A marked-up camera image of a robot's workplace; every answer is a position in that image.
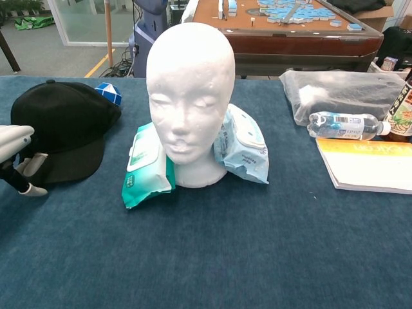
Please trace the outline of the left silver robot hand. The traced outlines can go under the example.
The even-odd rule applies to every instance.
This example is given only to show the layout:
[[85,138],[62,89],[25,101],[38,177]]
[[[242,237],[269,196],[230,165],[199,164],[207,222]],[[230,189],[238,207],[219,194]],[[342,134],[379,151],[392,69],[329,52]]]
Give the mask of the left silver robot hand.
[[28,181],[48,158],[46,153],[35,153],[32,158],[25,158],[17,167],[14,161],[17,154],[28,146],[35,133],[32,126],[1,125],[1,179],[24,196],[44,196],[48,191],[36,187]]

